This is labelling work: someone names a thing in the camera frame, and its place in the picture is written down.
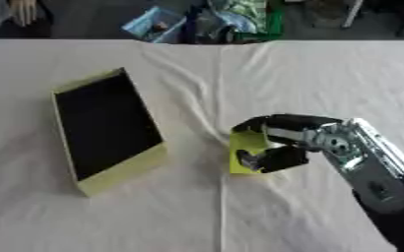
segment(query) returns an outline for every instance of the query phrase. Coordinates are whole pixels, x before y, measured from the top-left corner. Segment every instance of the robotic hand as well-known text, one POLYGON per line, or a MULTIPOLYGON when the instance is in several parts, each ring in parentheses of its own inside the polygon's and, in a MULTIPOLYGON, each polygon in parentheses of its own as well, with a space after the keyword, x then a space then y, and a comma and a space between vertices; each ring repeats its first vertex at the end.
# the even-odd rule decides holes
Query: robotic hand
POLYGON ((264 134, 266 151, 256 156, 236 152, 241 165, 263 173, 308 163, 308 152, 323 153, 381 234, 404 252, 404 155, 367 121, 276 114, 252 118, 233 130, 264 134))

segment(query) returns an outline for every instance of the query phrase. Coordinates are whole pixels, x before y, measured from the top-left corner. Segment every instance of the floor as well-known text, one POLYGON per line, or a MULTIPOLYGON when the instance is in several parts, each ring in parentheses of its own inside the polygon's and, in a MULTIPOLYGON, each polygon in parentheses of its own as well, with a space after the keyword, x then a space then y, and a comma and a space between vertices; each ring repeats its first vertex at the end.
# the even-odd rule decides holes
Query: floor
MULTIPOLYGON (((55 13, 53 38, 133 38, 120 27, 159 5, 183 14, 200 0, 49 0, 55 13)), ((284 10, 281 39, 404 39, 394 35, 398 21, 390 14, 364 12, 349 29, 315 28, 304 14, 303 5, 284 10)))

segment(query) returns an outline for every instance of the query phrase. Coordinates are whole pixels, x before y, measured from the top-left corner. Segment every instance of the table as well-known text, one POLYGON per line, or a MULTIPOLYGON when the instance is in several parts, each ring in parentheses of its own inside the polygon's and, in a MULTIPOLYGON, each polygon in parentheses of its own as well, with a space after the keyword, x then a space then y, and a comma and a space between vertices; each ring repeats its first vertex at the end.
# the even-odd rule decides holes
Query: table
POLYGON ((394 251, 320 155, 275 174, 226 173, 230 128, 280 112, 364 117, 404 151, 404 41, 0 40, 0 251, 394 251), (49 92, 117 67, 170 162, 87 199, 49 92))

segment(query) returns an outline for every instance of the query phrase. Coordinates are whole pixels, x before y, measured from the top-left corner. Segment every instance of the person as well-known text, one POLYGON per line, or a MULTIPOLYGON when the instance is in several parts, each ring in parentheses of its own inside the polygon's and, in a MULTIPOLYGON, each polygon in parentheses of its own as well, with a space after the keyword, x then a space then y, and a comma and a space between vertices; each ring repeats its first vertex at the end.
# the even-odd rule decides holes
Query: person
POLYGON ((0 37, 27 37, 37 19, 36 0, 0 0, 0 37))

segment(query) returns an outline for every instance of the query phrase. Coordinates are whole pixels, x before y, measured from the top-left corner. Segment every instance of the person's hand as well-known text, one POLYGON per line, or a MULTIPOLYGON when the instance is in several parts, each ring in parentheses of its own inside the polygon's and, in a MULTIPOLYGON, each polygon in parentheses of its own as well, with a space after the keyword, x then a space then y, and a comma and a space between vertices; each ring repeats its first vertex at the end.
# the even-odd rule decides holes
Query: person's hand
POLYGON ((25 27, 36 20, 36 0, 11 0, 10 8, 19 26, 25 27))

